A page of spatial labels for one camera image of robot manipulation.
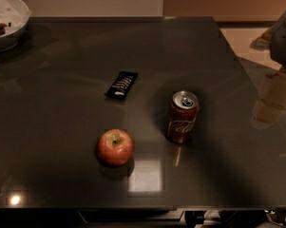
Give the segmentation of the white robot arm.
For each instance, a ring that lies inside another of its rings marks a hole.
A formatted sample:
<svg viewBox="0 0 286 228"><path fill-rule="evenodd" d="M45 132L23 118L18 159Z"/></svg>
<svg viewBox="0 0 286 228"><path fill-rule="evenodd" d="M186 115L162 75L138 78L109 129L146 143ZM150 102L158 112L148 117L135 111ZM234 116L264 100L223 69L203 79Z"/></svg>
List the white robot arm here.
<svg viewBox="0 0 286 228"><path fill-rule="evenodd" d="M281 68L266 74L261 82L258 100L252 112L252 125L267 128L286 111L286 10L271 29L270 57Z"/></svg>

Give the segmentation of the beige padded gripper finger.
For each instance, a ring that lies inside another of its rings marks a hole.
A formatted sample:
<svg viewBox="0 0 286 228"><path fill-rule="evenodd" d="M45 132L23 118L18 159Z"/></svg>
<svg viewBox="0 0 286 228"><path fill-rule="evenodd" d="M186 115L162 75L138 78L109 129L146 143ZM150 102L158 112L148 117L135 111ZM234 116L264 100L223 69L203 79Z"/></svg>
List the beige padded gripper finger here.
<svg viewBox="0 0 286 228"><path fill-rule="evenodd" d="M252 111L254 128L267 128L286 111L286 66L266 74L259 88L258 100Z"/></svg>

